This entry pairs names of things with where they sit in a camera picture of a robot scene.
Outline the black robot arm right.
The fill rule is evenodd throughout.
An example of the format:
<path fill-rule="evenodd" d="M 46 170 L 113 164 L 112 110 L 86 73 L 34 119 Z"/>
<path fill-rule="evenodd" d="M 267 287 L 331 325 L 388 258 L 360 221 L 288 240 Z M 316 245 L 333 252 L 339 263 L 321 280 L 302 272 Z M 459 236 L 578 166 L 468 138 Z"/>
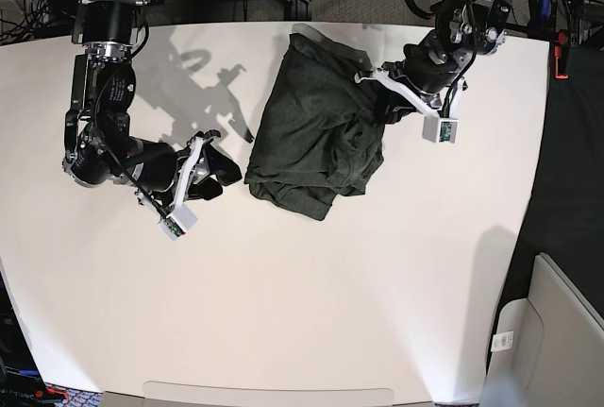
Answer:
<path fill-rule="evenodd" d="M 140 200 L 165 208 L 184 183 L 187 199 L 212 200 L 242 178 L 238 165 L 214 147 L 219 131 L 199 131 L 200 143 L 174 150 L 130 134 L 128 109 L 137 88 L 133 60 L 149 39 L 145 11 L 151 0 L 79 0 L 72 42 L 75 57 L 71 105 L 64 120 L 63 169 L 96 187 L 110 179 L 132 186 Z"/>

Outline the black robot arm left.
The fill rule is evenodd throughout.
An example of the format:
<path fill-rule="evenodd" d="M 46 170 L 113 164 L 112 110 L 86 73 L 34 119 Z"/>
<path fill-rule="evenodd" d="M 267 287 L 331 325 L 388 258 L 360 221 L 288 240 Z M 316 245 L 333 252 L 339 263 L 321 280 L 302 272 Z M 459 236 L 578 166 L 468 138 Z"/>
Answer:
<path fill-rule="evenodd" d="M 403 60 L 386 62 L 382 68 L 438 116 L 449 118 L 476 58 L 492 55 L 503 43 L 512 0 L 440 0 L 429 10 L 415 0 L 405 2 L 434 27 L 421 42 L 404 46 Z"/>

